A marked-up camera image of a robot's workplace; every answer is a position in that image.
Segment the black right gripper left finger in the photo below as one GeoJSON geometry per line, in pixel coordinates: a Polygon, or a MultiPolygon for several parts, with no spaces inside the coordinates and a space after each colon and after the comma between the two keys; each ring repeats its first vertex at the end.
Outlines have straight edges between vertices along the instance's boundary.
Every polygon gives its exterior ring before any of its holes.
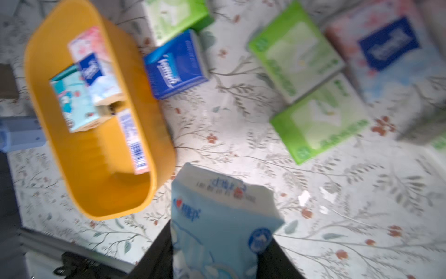
{"type": "Polygon", "coordinates": [[[173,244],[171,221],[164,226],[140,262],[132,269],[126,279],[172,279],[173,244]]]}

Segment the pink floral tissue pack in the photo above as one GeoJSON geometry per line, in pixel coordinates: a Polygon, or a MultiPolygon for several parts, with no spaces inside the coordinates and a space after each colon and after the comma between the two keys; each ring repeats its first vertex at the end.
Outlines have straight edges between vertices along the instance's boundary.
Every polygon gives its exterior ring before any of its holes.
{"type": "Polygon", "coordinates": [[[148,160],[130,109],[124,109],[118,112],[116,116],[130,152],[134,173],[136,175],[148,173],[150,171],[148,160]]]}

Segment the pink blue Tempo tissue pack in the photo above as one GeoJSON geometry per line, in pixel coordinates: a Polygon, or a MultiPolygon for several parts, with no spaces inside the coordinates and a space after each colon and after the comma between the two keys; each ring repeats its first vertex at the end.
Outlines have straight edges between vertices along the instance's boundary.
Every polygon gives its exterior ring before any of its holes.
{"type": "Polygon", "coordinates": [[[78,35],[68,43],[68,49],[94,105],[109,106],[124,101],[99,27],[93,26],[78,35]]]}

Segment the teal cartoon tissue pack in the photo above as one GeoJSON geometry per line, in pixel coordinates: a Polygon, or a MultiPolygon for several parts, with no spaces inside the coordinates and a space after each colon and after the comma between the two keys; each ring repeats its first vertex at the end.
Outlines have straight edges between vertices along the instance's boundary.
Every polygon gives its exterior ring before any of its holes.
{"type": "Polygon", "coordinates": [[[109,107],[94,105],[76,65],[61,71],[49,83],[71,133],[94,129],[112,118],[109,107]]]}

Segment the light blue tissue pack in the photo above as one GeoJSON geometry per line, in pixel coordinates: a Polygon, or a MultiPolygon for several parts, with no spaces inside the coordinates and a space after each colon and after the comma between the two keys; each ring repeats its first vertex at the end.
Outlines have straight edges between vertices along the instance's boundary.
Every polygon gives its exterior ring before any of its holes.
{"type": "Polygon", "coordinates": [[[175,279],[254,279],[283,224],[274,193],[187,163],[171,185],[175,279]]]}

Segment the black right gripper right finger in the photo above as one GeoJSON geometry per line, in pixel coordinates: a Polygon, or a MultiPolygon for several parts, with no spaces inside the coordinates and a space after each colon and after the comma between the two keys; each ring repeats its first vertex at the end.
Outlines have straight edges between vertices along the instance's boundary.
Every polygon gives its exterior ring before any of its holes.
{"type": "Polygon", "coordinates": [[[256,279],[305,279],[273,238],[258,256],[256,279]]]}

